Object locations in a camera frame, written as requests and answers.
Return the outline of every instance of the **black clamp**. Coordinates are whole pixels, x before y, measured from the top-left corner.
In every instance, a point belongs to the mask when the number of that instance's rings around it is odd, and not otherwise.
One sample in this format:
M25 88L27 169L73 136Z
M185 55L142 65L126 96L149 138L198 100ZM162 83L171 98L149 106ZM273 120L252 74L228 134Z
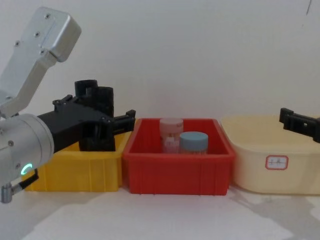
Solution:
M54 111L38 116L50 129L54 152L79 142L81 151L115 151L115 135L133 131L136 111L114 117L111 87L96 80L75 82L76 96L54 100Z
M294 111L281 108L279 121L283 123L283 129L298 134L312 137L320 143L320 119L296 114Z

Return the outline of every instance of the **white wall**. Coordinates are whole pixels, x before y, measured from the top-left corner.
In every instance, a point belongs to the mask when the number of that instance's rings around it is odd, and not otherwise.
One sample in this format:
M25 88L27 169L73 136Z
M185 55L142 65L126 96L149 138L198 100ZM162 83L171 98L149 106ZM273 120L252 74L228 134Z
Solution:
M0 0L0 72L37 7L82 28L70 58L27 111L51 111L74 81L114 88L115 113L138 117L320 112L320 1Z

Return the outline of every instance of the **light blue lid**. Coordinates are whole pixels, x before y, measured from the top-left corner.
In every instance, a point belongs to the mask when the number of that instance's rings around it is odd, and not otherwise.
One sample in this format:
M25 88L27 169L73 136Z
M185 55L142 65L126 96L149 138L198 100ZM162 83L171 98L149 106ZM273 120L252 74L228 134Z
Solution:
M208 135L199 131L186 131L180 134L180 147L191 152L200 152L208 148Z

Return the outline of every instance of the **jar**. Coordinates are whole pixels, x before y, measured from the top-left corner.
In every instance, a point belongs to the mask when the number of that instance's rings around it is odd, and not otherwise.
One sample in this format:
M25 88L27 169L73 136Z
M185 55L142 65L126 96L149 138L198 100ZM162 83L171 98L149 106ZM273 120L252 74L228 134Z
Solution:
M162 152L166 154L179 153L180 134L184 131L184 121L181 118L162 118L159 129Z
M182 154L206 154L208 152L207 134L199 131L187 131L180 135L180 153Z

